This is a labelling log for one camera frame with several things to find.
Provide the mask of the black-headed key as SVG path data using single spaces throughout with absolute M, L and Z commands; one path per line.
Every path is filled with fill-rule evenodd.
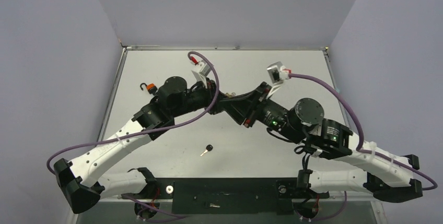
M 205 147 L 205 150 L 200 154 L 200 156 L 202 157 L 203 155 L 205 155 L 206 153 L 208 153 L 212 150 L 213 150 L 213 146 L 211 144 L 209 144 Z

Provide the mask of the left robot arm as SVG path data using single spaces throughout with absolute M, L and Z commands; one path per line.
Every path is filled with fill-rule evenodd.
M 218 79 L 204 78 L 188 88 L 184 78 L 170 77 L 158 88 L 151 102 L 108 140 L 77 158 L 58 160 L 53 165 L 54 173 L 73 213 L 83 213 L 109 196 L 153 196 L 157 181 L 147 168 L 130 169 L 119 174 L 109 174 L 108 170 L 166 131 L 185 125 L 176 124 L 175 117 L 199 109 L 208 113 L 218 95 Z

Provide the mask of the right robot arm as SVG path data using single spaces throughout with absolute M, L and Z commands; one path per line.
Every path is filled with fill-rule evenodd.
M 422 184 L 412 173 L 419 167 L 416 156 L 392 155 L 374 142 L 364 142 L 369 149 L 364 153 L 358 148 L 358 135 L 326 119 L 316 100 L 303 98 L 286 109 L 268 97 L 270 92 L 263 82 L 243 95 L 220 94 L 216 106 L 240 125 L 248 128 L 260 122 L 276 138 L 296 145 L 295 153 L 304 156 L 294 183 L 299 195 L 353 191 L 389 203 L 422 197 Z

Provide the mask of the key on base plate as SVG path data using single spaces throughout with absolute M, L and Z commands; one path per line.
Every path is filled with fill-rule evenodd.
M 214 204 L 214 203 L 210 203 L 210 202 L 204 202 L 204 207 L 205 208 L 220 208 L 219 205 Z

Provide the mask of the orange and black padlock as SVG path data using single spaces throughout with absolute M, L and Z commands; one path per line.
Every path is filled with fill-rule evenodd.
M 147 91 L 150 95 L 153 95 L 153 96 L 155 96 L 156 95 L 156 93 L 157 93 L 157 91 L 158 91 L 158 88 L 157 88 L 157 86 L 155 85 L 155 84 L 146 84 L 146 83 L 141 83 L 140 84 L 140 89 L 143 91 L 143 90 L 145 90 L 145 91 Z

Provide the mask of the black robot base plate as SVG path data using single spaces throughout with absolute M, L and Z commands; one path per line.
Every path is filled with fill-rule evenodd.
M 152 199 L 173 215 L 261 214 L 291 215 L 304 200 L 327 199 L 297 185 L 296 178 L 158 178 L 142 195 L 124 194 L 143 203 Z M 205 208 L 204 202 L 220 208 Z

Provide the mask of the small brass padlock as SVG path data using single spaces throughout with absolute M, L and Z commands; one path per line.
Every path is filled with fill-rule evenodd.
M 224 93 L 225 98 L 232 98 L 234 97 L 236 94 L 234 92 L 232 93 Z

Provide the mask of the aluminium table edge rail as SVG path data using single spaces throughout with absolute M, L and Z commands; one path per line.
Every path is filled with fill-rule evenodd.
M 240 45 L 215 45 L 215 46 L 164 46 L 164 45 L 126 45 L 127 51 L 192 51 L 192 50 L 215 50 L 215 51 L 328 51 L 328 46 L 240 46 Z

